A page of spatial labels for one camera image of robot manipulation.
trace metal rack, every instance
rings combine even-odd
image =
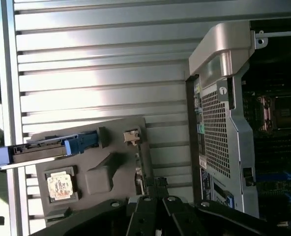
[[[0,1],[5,145],[42,131],[143,115],[154,175],[168,178],[171,195],[193,202],[187,59],[215,24],[287,16],[290,2]],[[12,235],[44,227],[35,167],[7,176]]]

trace louvered metal panel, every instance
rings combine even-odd
[[[192,202],[184,86],[189,55],[218,22],[286,16],[291,0],[0,1],[6,144],[142,115],[156,176],[168,178],[170,194]],[[45,223],[35,168],[9,171],[9,189],[16,189],[17,175],[21,196],[10,202],[12,233],[26,236]],[[22,230],[14,230],[16,223]]]

